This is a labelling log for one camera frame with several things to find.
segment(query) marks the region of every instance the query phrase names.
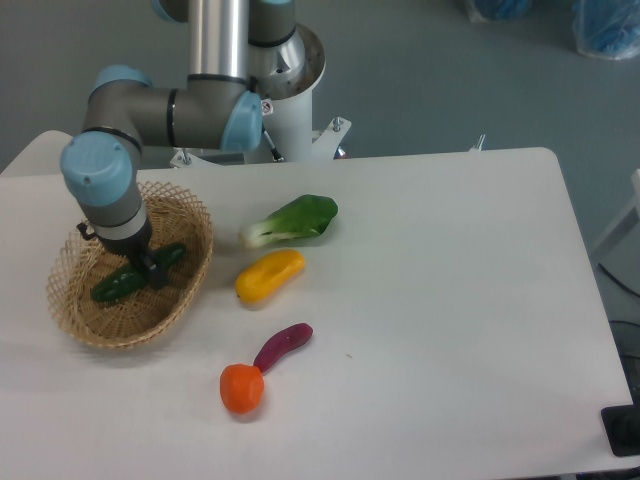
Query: purple sweet potato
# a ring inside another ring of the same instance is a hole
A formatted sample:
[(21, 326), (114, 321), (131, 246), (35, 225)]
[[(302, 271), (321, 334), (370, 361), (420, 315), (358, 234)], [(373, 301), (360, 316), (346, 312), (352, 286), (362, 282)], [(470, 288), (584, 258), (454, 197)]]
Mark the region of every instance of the purple sweet potato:
[(265, 373), (285, 354), (307, 343), (311, 335), (313, 335), (313, 328), (306, 323), (298, 323), (285, 328), (267, 340), (253, 361), (253, 366)]

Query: black cable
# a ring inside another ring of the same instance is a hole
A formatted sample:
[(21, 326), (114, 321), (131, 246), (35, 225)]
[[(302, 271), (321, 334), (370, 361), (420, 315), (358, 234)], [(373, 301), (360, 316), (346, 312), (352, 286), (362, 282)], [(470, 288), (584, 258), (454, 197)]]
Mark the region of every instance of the black cable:
[(605, 268), (604, 265), (602, 265), (601, 263), (598, 264), (598, 268), (600, 270), (602, 270), (602, 273), (604, 273), (607, 277), (609, 277), (609, 279), (615, 283), (616, 285), (618, 285), (622, 290), (624, 290), (625, 292), (627, 292), (629, 295), (633, 295), (634, 297), (640, 298), (640, 293), (636, 292), (635, 290), (631, 290), (629, 287), (627, 287), (624, 283), (622, 283), (620, 280), (618, 280), (616, 277), (613, 276), (613, 274), (607, 270)]
[(628, 320), (609, 320), (609, 323), (622, 323), (625, 325), (633, 325), (634, 327), (640, 327), (640, 323), (629, 322)]

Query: silver metal column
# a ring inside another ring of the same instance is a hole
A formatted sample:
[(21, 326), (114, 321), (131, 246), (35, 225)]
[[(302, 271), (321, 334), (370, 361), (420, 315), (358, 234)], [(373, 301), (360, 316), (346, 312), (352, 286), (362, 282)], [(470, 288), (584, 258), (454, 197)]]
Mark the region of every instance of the silver metal column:
[(189, 0), (191, 74), (247, 77), (249, 0)]

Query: green cucumber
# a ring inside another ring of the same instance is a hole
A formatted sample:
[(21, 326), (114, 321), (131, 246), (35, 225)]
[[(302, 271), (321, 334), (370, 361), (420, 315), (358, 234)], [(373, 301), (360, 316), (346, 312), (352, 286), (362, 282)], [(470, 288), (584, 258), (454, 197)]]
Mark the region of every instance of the green cucumber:
[[(154, 250), (153, 254), (165, 270), (175, 265), (187, 252), (184, 243), (171, 243)], [(149, 283), (147, 277), (130, 263), (123, 265), (91, 289), (91, 298), (96, 302), (112, 302), (126, 297)]]

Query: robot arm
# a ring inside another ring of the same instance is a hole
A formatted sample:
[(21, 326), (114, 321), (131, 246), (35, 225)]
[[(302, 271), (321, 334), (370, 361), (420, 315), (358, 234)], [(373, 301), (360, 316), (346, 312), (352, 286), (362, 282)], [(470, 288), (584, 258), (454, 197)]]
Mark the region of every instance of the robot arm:
[(153, 7), (166, 20), (189, 21), (187, 88), (156, 89), (138, 70), (107, 67), (89, 97), (83, 132), (60, 164), (105, 249), (161, 288), (168, 278), (149, 250), (152, 229), (136, 183), (142, 147), (255, 149), (262, 110), (247, 90), (249, 44), (277, 47), (294, 35), (295, 19), (291, 0), (154, 0)]

